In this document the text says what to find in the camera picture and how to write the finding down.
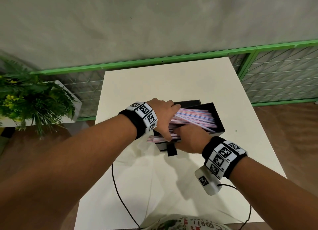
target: green plant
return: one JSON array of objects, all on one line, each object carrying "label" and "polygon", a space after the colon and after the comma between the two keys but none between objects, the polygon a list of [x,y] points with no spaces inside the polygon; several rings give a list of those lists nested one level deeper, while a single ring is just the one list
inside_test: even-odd
[{"label": "green plant", "polygon": [[40,136],[44,127],[52,130],[62,117],[74,116],[75,99],[54,82],[44,82],[22,63],[0,56],[6,74],[0,76],[0,115],[26,129],[26,120],[32,120]]}]

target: tabletop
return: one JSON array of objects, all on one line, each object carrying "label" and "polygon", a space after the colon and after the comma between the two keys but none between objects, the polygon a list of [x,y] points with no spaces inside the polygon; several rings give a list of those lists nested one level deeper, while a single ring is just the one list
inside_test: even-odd
[{"label": "tabletop", "polygon": [[[96,124],[135,101],[213,102],[223,123],[222,138],[285,176],[275,152],[227,57],[138,67],[105,73]],[[167,156],[144,135],[131,143],[113,164],[119,194],[142,227],[168,214],[200,216],[219,223],[244,222],[249,204],[235,189],[223,187],[209,196],[194,172],[204,163],[198,154],[178,150]],[[221,183],[231,184],[222,178]],[[263,221],[252,210],[250,222]],[[116,194],[109,169],[80,200],[75,230],[136,228]]]}]

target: potted plant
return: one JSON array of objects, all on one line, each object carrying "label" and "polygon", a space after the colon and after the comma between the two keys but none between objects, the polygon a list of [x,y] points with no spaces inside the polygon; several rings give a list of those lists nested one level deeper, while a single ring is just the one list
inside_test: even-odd
[{"label": "potted plant", "polygon": [[0,56],[1,127],[36,125],[40,136],[53,124],[74,122],[82,103],[59,81],[45,82],[15,60]]}]

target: concrete wall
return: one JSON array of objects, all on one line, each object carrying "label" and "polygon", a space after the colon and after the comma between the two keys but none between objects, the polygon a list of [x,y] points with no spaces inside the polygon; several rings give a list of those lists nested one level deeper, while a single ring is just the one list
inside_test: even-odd
[{"label": "concrete wall", "polygon": [[318,39],[318,0],[0,0],[0,49],[40,68]]}]

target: black box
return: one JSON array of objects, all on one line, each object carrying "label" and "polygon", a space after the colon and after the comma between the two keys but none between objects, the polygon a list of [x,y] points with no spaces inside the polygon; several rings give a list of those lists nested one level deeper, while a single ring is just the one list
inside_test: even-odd
[{"label": "black box", "polygon": [[[200,100],[191,100],[191,101],[182,101],[182,102],[175,102],[175,104],[181,104],[182,108],[189,108],[189,109],[202,109],[202,110],[208,110],[212,117],[215,119],[215,124],[217,125],[217,128],[211,128],[215,133],[211,133],[213,136],[220,136],[225,132],[225,129],[223,127],[223,124],[221,122],[221,119],[219,115],[217,114],[217,110],[214,106],[214,103],[205,103],[201,104]],[[159,136],[160,133],[154,130],[154,135]],[[161,142],[161,143],[155,143],[158,149],[162,151],[167,151],[167,144],[174,144],[179,139],[174,139],[171,142]]]}]

